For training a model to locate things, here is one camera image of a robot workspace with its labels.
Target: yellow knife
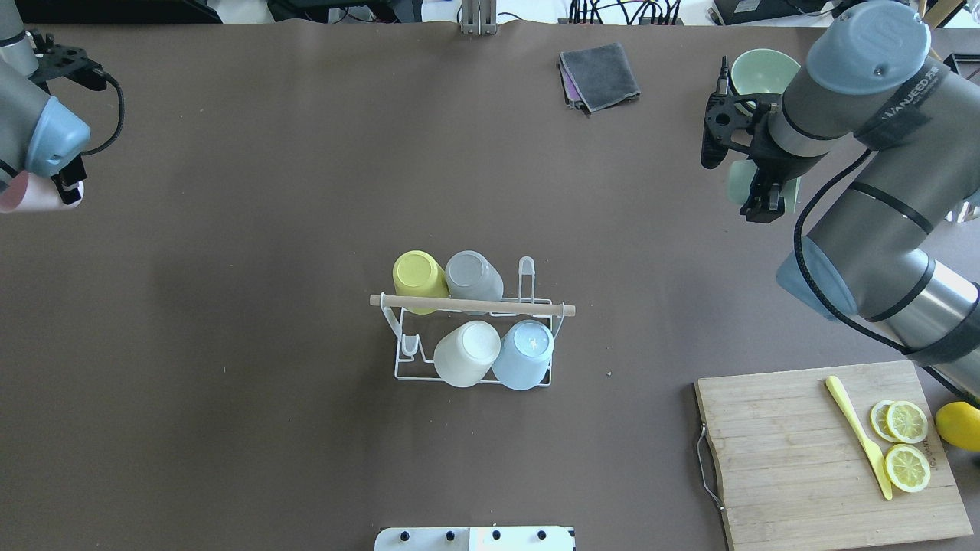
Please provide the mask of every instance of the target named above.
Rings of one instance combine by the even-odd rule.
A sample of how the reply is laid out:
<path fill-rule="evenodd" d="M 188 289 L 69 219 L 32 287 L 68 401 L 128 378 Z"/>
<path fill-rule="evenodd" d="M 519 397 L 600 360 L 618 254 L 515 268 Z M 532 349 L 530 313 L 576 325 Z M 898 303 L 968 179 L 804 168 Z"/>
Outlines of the yellow knife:
<path fill-rule="evenodd" d="M 829 376 L 825 382 L 830 390 L 830 395 L 837 402 L 837 407 L 841 408 L 844 417 L 854 429 L 860 446 L 864 448 L 864 455 L 867 456 L 867 460 L 871 463 L 871 469 L 874 470 L 874 475 L 878 478 L 881 493 L 884 494 L 885 499 L 892 499 L 892 482 L 888 480 L 888 475 L 885 473 L 885 456 L 881 454 L 881 448 L 878 447 L 878 444 L 864 433 L 864 427 L 858 421 L 858 414 L 855 412 L 854 405 L 851 404 L 851 397 L 848 396 L 844 383 L 837 376 Z"/>

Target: wooden cutting board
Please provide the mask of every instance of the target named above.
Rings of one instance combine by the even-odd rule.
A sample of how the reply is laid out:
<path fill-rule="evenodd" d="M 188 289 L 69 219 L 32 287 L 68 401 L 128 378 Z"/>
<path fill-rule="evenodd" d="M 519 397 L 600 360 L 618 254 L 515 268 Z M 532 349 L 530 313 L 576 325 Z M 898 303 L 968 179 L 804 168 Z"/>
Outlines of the wooden cutting board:
<path fill-rule="evenodd" d="M 824 380 L 838 376 L 868 436 L 879 400 L 908 400 L 932 428 L 916 446 L 932 479 L 886 501 Z M 732 551 L 852 549 L 971 535 L 973 528 L 911 362 L 698 379 Z"/>

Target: whole lemon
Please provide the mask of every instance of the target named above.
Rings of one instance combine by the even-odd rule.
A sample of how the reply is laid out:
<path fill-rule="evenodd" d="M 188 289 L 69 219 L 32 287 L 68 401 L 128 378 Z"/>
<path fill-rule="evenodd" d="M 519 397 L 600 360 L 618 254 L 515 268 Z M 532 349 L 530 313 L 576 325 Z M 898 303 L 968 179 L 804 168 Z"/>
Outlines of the whole lemon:
<path fill-rule="evenodd" d="M 936 412 L 936 430 L 957 448 L 980 452 L 980 410 L 966 402 L 949 403 Z"/>

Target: brown table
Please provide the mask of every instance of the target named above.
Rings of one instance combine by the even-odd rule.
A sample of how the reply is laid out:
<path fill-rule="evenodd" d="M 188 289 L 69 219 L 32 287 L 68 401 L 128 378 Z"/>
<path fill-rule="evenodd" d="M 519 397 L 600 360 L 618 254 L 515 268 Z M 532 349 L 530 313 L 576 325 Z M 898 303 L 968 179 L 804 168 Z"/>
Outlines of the brown table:
<path fill-rule="evenodd" d="M 720 550 L 691 383 L 899 359 L 779 289 L 794 217 L 743 222 L 698 162 L 719 57 L 803 59 L 818 29 L 44 30 L 122 82 L 126 127 L 77 211 L 0 220 L 0 547 L 356 550 L 497 523 Z M 616 40 L 640 100 L 567 110 L 558 53 Z M 55 91 L 108 135 L 111 93 Z M 943 225 L 928 248 L 976 278 L 978 237 Z M 539 295 L 578 306 L 553 386 L 395 380 L 367 300 L 412 248 L 481 251 L 509 293 L 533 256 Z M 976 455 L 950 458 L 980 526 Z"/>

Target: yellow cup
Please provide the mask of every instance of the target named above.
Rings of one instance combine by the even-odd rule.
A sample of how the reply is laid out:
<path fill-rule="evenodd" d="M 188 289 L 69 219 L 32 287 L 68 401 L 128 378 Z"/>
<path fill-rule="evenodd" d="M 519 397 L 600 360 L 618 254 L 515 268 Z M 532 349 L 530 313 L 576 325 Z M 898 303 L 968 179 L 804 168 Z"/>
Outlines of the yellow cup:
<path fill-rule="evenodd" d="M 449 298 L 446 273 L 428 253 L 409 251 L 398 257 L 391 276 L 395 280 L 395 294 Z M 429 308 L 410 308 L 409 311 L 413 314 L 435 312 Z"/>

